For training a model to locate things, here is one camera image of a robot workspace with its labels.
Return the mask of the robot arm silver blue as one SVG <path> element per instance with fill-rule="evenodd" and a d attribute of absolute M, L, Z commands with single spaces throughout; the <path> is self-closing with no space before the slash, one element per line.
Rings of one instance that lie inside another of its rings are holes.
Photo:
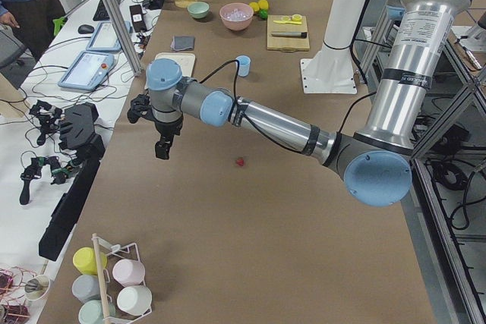
<path fill-rule="evenodd" d="M 472 0 L 398 0 L 404 15 L 365 126 L 352 136 L 328 133 L 256 102 L 185 77 L 176 61 L 160 58 L 146 72 L 147 94 L 131 101 L 128 120 L 152 121 L 167 159 L 184 115 L 220 127 L 253 129 L 283 149 L 315 158 L 370 206 L 400 201 L 412 186 L 410 134 L 454 18 Z"/>

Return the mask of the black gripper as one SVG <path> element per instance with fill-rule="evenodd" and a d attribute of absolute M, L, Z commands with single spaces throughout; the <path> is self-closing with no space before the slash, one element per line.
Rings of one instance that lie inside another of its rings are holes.
<path fill-rule="evenodd" d="M 130 101 L 127 118 L 131 124 L 140 118 L 155 123 L 160 139 L 155 143 L 154 150 L 158 159 L 169 159 L 174 136 L 179 135 L 183 126 L 183 114 L 174 109 L 159 110 L 152 106 L 148 94 L 139 94 Z"/>

